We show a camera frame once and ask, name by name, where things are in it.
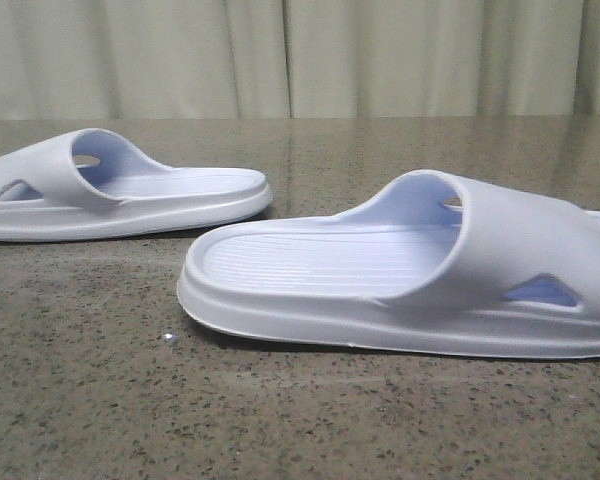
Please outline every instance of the ribbed footbed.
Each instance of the ribbed footbed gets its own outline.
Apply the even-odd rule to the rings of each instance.
[[[256,292],[383,295],[421,282],[448,255],[459,226],[377,232],[253,234],[209,247],[205,273]]]
[[[235,172],[204,174],[194,169],[174,170],[147,176],[97,179],[87,171],[80,172],[101,192],[117,196],[157,197],[189,194],[222,194],[247,189],[254,185],[253,177]]]

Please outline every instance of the slide sandal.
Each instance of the slide sandal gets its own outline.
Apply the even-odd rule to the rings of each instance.
[[[76,165],[79,155],[95,162]],[[90,128],[0,157],[0,241],[217,225],[250,217],[271,198],[261,172],[170,167],[114,132]]]
[[[202,324],[251,338],[600,356],[600,213],[418,170],[334,216],[204,234],[178,299]]]

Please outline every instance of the curtain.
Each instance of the curtain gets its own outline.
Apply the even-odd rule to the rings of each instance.
[[[600,113],[600,0],[0,0],[0,119]]]

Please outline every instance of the white slide sandal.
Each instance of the white slide sandal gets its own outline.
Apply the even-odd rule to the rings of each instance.
[[[94,157],[76,165],[74,157]],[[102,129],[0,157],[0,241],[120,237],[242,220],[272,193],[244,168],[175,168]]]
[[[204,234],[187,253],[178,298],[200,323],[250,338],[600,356],[600,213],[414,171],[334,216]]]

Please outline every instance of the speckled stone surface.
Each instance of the speckled stone surface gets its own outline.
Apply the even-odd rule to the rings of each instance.
[[[12,121],[0,154],[86,126],[265,171],[259,218],[335,213],[421,167],[600,209],[600,117]],[[201,233],[0,244],[0,478],[600,479],[600,360],[212,333],[175,297]]]

